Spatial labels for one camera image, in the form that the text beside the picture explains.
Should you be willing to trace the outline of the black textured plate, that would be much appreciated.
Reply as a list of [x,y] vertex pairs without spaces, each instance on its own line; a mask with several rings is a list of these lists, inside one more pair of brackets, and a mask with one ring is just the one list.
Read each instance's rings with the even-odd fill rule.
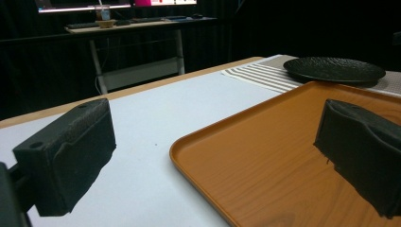
[[333,57],[304,57],[286,61],[288,73],[302,80],[317,80],[350,85],[376,84],[386,71],[374,64]]

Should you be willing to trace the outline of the computer monitor with pink screen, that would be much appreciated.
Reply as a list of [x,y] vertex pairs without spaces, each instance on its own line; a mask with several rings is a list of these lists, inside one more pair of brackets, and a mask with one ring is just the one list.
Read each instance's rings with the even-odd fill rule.
[[132,0],[135,7],[192,6],[197,0]]

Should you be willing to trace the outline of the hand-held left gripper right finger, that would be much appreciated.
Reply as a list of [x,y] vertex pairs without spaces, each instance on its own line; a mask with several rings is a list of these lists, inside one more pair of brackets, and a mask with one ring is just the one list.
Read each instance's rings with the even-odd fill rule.
[[401,126],[328,99],[314,146],[381,217],[401,216]]

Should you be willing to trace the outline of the black keyboard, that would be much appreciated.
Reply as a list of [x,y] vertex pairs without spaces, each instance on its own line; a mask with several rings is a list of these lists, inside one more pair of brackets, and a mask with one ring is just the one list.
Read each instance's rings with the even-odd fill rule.
[[162,21],[161,17],[148,17],[148,18],[132,18],[132,23],[150,23],[150,22],[159,22]]
[[82,29],[82,28],[91,28],[91,27],[98,27],[98,24],[95,22],[92,23],[78,23],[78,24],[69,24],[66,25],[69,29]]

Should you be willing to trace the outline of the striped beige placemat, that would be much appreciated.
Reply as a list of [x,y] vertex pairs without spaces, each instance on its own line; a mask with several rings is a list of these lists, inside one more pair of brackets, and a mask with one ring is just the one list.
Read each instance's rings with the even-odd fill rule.
[[[222,70],[222,74],[282,94],[304,84],[303,81],[292,78],[284,69],[284,63],[289,60],[293,60],[293,57],[275,55]],[[385,77],[377,83],[358,85],[357,87],[384,95],[401,97],[401,72],[387,71]]]

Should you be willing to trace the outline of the white-legged background desk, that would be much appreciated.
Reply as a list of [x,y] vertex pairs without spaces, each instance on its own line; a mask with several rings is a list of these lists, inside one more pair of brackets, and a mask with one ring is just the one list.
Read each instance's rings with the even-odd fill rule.
[[215,18],[163,18],[159,22],[117,21],[111,28],[65,30],[88,39],[102,95],[132,85],[185,73],[182,31],[209,26]]

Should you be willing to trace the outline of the clear drink cup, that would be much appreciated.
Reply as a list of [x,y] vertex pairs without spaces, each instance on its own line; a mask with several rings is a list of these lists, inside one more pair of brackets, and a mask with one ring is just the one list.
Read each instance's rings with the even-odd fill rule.
[[109,5],[96,5],[95,12],[96,19],[98,21],[108,21],[111,19],[111,11]]

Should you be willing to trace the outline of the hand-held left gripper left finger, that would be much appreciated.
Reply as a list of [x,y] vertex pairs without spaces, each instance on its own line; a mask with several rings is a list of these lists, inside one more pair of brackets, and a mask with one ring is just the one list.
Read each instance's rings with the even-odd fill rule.
[[78,105],[13,149],[12,177],[24,210],[42,217],[72,212],[116,148],[109,100]]

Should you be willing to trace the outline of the orange wood-grain tray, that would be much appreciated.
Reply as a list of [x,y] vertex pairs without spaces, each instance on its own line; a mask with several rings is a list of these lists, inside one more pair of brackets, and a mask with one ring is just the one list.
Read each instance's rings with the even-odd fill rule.
[[401,124],[401,98],[309,82],[177,140],[177,169],[232,226],[401,227],[313,145],[327,99]]

